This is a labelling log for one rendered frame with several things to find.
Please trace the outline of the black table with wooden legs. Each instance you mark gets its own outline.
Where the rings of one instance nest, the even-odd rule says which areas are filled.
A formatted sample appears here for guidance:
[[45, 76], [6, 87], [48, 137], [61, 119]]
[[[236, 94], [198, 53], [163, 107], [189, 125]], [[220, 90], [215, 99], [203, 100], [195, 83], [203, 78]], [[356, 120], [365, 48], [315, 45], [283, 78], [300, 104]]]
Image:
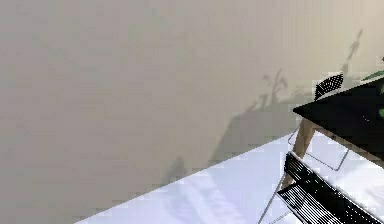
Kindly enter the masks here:
[[384, 77], [297, 106], [300, 115], [293, 152], [303, 158], [318, 131], [384, 169]]

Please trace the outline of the green house plant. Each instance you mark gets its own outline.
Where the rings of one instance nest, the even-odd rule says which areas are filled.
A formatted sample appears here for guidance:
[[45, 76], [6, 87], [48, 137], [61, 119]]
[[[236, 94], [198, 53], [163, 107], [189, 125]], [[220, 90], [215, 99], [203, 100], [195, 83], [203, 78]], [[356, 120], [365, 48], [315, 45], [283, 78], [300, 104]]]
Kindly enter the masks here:
[[368, 75], [362, 81], [372, 84], [377, 89], [378, 99], [374, 102], [376, 114], [380, 119], [384, 119], [384, 69]]

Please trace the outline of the black mesh metal frame chair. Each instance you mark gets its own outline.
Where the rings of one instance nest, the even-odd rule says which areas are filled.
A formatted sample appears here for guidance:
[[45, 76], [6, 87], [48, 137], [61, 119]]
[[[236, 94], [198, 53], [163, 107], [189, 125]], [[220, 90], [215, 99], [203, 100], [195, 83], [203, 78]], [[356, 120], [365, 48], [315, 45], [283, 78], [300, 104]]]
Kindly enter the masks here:
[[278, 196], [302, 224], [384, 224], [342, 189], [311, 169], [293, 151], [285, 156], [284, 174], [257, 224]]
[[[327, 77], [319, 80], [314, 87], [314, 101], [319, 100], [322, 97], [325, 97], [327, 94], [331, 93], [338, 93], [341, 91], [343, 87], [344, 82], [344, 74], [343, 72], [336, 72], [331, 75], [328, 75]], [[326, 163], [322, 162], [321, 160], [318, 160], [316, 157], [313, 157], [311, 154], [308, 154], [309, 156], [313, 157], [314, 159], [318, 160], [319, 162], [323, 163], [324, 165], [328, 166], [331, 170], [338, 171], [341, 168], [341, 165], [345, 159], [345, 157], [348, 154], [348, 150], [346, 153], [344, 153], [344, 156], [339, 163], [337, 168], [333, 168]]]

